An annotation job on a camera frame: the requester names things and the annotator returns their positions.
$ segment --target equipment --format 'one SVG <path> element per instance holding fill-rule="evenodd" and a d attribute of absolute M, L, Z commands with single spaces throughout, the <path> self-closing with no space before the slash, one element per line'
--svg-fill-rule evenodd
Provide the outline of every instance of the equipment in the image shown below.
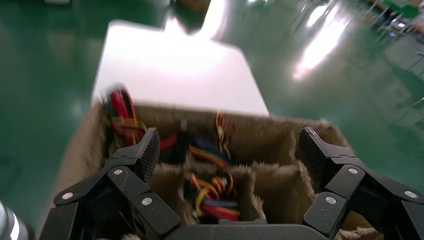
<path fill-rule="evenodd" d="M 33 238 L 33 231 L 0 201 L 0 240 L 28 240 Z"/>
<path fill-rule="evenodd" d="M 309 127 L 300 133 L 299 148 L 323 192 L 303 225 L 224 220 L 179 227 L 177 214 L 148 187 L 159 144 L 158 132 L 149 128 L 138 144 L 116 151 L 97 176 L 59 193 L 40 239 L 95 239 L 118 216 L 126 223 L 122 233 L 147 240 L 325 240 L 333 239 L 347 213 L 355 211 L 386 240 L 424 240 L 424 195 L 367 168 L 348 148 L 323 142 Z"/>

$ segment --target wire bundle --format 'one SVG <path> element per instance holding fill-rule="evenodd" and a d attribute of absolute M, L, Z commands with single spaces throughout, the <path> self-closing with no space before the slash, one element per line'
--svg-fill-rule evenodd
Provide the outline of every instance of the wire bundle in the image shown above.
<path fill-rule="evenodd" d="M 232 131 L 229 135 L 225 134 L 224 115 L 216 115 L 215 130 L 217 135 L 216 145 L 202 139 L 195 138 L 189 146 L 190 153 L 198 160 L 206 161 L 217 165 L 222 169 L 227 169 L 233 165 L 234 159 L 228 148 L 231 138 L 237 130 L 235 123 L 232 123 Z"/>
<path fill-rule="evenodd" d="M 209 181 L 191 174 L 190 189 L 194 190 L 193 207 L 198 217 L 214 217 L 217 220 L 238 221 L 239 205 L 233 199 L 236 196 L 235 181 L 231 173 L 225 176 L 213 176 Z"/>
<path fill-rule="evenodd" d="M 115 131 L 115 143 L 118 148 L 137 144 L 145 132 L 146 125 L 137 120 L 133 101 L 127 90 L 117 89 L 107 96 L 111 124 Z"/>

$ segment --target green floor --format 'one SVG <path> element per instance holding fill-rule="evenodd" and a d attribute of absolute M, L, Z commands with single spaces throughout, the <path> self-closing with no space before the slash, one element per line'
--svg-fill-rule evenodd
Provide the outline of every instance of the green floor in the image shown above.
<path fill-rule="evenodd" d="M 424 193 L 424 61 L 408 69 L 422 46 L 374 43 L 355 0 L 221 2 L 216 40 L 244 51 L 272 115 L 338 125 L 369 167 Z M 0 1 L 0 200 L 36 228 L 87 111 L 108 22 L 165 28 L 170 12 L 157 0 Z M 204 17 L 173 15 L 189 33 Z"/>

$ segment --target cardboard box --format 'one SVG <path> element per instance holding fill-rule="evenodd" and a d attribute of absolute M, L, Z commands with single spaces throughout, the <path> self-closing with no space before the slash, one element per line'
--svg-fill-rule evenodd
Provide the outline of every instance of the cardboard box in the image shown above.
<path fill-rule="evenodd" d="M 207 12 L 211 0 L 176 0 L 193 12 Z"/>
<path fill-rule="evenodd" d="M 181 121 L 212 129 L 216 112 L 174 109 L 134 103 L 137 118 L 147 127 L 156 127 L 161 137 L 176 132 Z M 299 133 L 312 127 L 327 143 L 348 147 L 348 143 L 331 124 L 319 121 L 240 115 L 228 113 L 237 131 L 230 148 L 237 153 L 237 163 L 230 169 L 240 182 L 241 219 L 253 221 L 266 218 L 270 224 L 301 224 L 303 215 L 315 199 L 317 190 L 306 167 L 299 160 Z M 95 104 L 85 116 L 70 141 L 56 182 L 56 193 L 95 175 L 108 160 L 111 139 L 108 139 L 109 116 L 106 108 Z M 182 183 L 191 171 L 214 173 L 217 168 L 199 163 L 187 155 L 183 166 L 158 165 L 150 181 L 152 192 L 158 194 L 179 216 L 181 224 L 193 222 L 191 204 L 182 194 Z M 360 215 L 352 212 L 345 221 L 339 239 L 372 239 L 376 232 Z"/>

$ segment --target red wire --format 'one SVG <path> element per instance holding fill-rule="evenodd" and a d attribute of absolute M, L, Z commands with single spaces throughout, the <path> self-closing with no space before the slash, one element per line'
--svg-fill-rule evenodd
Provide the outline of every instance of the red wire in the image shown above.
<path fill-rule="evenodd" d="M 228 220 L 233 221 L 233 222 L 237 222 L 239 220 L 239 218 L 234 214 L 224 212 L 224 211 L 220 211 L 219 209 L 208 206 L 206 204 L 201 204 L 200 208 L 205 213 L 208 213 L 212 216 L 215 216 L 217 219 L 228 219 Z"/>
<path fill-rule="evenodd" d="M 130 115 L 127 111 L 127 107 L 122 98 L 120 91 L 114 91 L 110 94 L 110 104 L 112 105 L 113 110 L 116 113 L 118 118 L 129 119 Z M 129 134 L 125 135 L 126 144 L 128 146 L 133 145 L 133 137 Z"/>
<path fill-rule="evenodd" d="M 231 143 L 231 139 L 233 138 L 233 135 L 236 133 L 237 131 L 237 124 L 233 121 L 226 121 L 226 123 L 231 123 L 231 127 L 232 127 L 232 132 L 230 134 L 228 134 L 228 136 L 226 137 L 226 141 L 227 144 Z"/>
<path fill-rule="evenodd" d="M 135 123 L 138 123 L 137 115 L 136 115 L 136 110 L 134 108 L 133 100 L 131 99 L 130 94 L 128 93 L 128 91 L 125 88 L 122 89 L 121 92 L 124 93 L 126 95 L 126 97 L 128 98 L 128 104 L 129 104 L 129 107 L 131 108 L 131 112 L 132 112 L 132 116 L 130 116 L 130 117 L 133 119 L 133 121 Z M 142 131 L 142 132 L 136 132 L 135 133 L 135 141 L 136 141 L 136 143 L 138 143 L 139 141 L 141 141 L 142 138 L 143 138 L 143 136 L 144 136 L 144 131 Z"/>
<path fill-rule="evenodd" d="M 161 151 L 168 151 L 171 150 L 174 144 L 177 142 L 178 133 L 175 133 L 171 136 L 169 136 L 166 139 L 163 139 L 160 141 L 160 150 Z"/>
<path fill-rule="evenodd" d="M 222 127 L 224 125 L 224 115 L 218 113 L 218 122 L 217 122 L 217 127 Z"/>

